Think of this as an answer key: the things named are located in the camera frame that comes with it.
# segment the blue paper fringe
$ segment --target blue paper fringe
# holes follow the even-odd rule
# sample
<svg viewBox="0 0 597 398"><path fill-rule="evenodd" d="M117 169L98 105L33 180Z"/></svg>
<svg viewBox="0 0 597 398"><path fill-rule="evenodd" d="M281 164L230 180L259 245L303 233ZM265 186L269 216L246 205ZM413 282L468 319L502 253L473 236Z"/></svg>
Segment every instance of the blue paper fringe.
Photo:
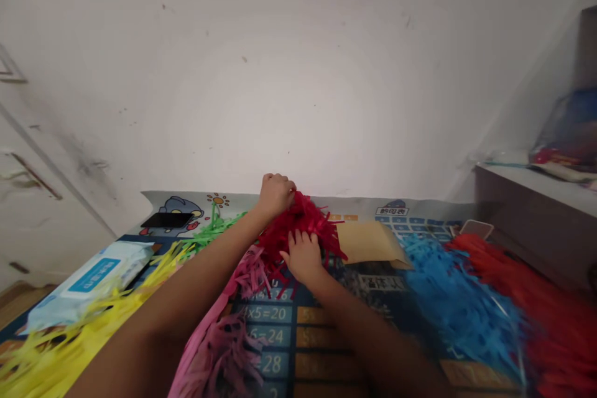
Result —
<svg viewBox="0 0 597 398"><path fill-rule="evenodd" d="M415 267L406 272L408 285L444 343L525 386L521 310L467 273L467 253L417 236L402 239L402 245Z"/></svg>

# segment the black smartphone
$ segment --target black smartphone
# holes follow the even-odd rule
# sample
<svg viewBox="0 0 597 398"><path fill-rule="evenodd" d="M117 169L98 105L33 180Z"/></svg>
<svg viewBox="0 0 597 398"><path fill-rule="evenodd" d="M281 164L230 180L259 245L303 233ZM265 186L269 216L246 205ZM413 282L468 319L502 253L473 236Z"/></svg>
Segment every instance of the black smartphone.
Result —
<svg viewBox="0 0 597 398"><path fill-rule="evenodd" d="M141 227L182 228L193 216L193 213L155 213Z"/></svg>

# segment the cartoon sun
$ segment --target cartoon sun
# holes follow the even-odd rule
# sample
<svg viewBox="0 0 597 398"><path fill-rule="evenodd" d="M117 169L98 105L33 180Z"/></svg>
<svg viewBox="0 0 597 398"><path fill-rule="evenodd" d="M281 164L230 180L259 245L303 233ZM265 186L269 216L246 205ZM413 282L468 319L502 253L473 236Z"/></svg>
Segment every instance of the cartoon sun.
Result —
<svg viewBox="0 0 597 398"><path fill-rule="evenodd" d="M209 202L214 201L214 203L216 203L218 205L218 207L220 208L224 208L224 206L228 206L230 205L230 201L228 199L226 199L226 196L222 196L220 197L219 194L214 193L213 196L212 195L207 195L207 200Z"/></svg>

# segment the yellow paper fringe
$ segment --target yellow paper fringe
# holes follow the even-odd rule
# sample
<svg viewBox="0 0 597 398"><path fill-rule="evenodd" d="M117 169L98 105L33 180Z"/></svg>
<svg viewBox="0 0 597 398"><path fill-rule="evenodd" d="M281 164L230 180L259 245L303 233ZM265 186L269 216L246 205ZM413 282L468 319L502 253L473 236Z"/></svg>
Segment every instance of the yellow paper fringe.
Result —
<svg viewBox="0 0 597 398"><path fill-rule="evenodd" d="M5 398L61 398L118 328L145 303L194 252L195 244L183 248L173 243L154 272L134 291L118 292L90 304L76 324L45 334L30 334L0 368L0 396Z"/></svg>

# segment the wooden floor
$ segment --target wooden floor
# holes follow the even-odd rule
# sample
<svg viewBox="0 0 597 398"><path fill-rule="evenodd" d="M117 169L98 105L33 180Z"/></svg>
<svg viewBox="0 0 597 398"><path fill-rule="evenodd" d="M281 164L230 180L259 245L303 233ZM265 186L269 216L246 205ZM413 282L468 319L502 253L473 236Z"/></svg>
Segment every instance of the wooden floor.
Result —
<svg viewBox="0 0 597 398"><path fill-rule="evenodd" d="M0 292L0 330L55 288L55 285L35 288L26 282L16 282Z"/></svg>

